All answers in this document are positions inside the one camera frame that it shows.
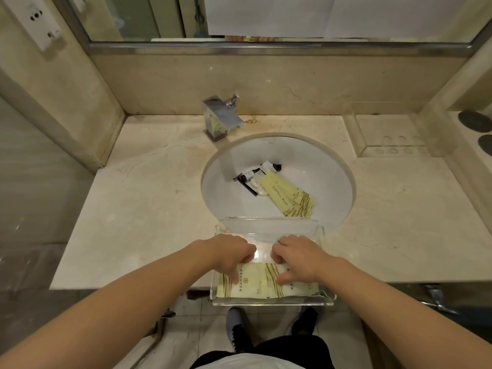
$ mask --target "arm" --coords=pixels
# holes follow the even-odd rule
[[[492,345],[415,299],[325,253],[306,237],[282,237],[272,257],[291,271],[280,284],[318,282],[339,295],[408,369],[489,368]]]
[[[0,367],[112,368],[176,298],[216,269],[239,280],[236,266],[256,247],[217,235],[133,271],[66,310],[0,358]]]

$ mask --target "beige countertop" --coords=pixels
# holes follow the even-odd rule
[[[385,282],[492,280],[492,238],[442,158],[357,158],[339,116],[257,116],[216,143],[203,130],[203,116],[127,119],[52,289],[99,288],[213,236],[218,220],[201,193],[207,162],[232,141],[265,134],[317,140],[352,171],[354,207],[323,238],[329,253]]]

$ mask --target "black pants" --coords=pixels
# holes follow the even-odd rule
[[[302,366],[305,369],[318,369],[320,367],[335,369],[328,346],[323,339],[316,335],[279,336],[260,343],[253,348],[252,352],[248,353],[277,357]],[[206,353],[200,356],[190,369],[213,363],[233,354],[227,351]]]

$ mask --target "white sink basin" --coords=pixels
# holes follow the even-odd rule
[[[347,217],[355,196],[352,173],[340,157],[317,142],[294,137],[260,137],[234,142],[207,164],[202,177],[205,204],[217,219],[283,217],[269,197],[253,196],[233,179],[266,160],[281,164],[279,175],[316,199],[313,219],[326,232]]]

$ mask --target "sneaker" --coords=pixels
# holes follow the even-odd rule
[[[303,333],[312,335],[314,328],[316,327],[319,312],[321,312],[321,309],[317,311],[310,306],[302,307],[299,312],[299,317],[292,325],[290,334],[298,335],[299,333]]]
[[[246,332],[246,319],[243,310],[231,308],[225,318],[225,328],[227,337],[234,347],[234,352],[251,352],[253,350],[253,343]]]

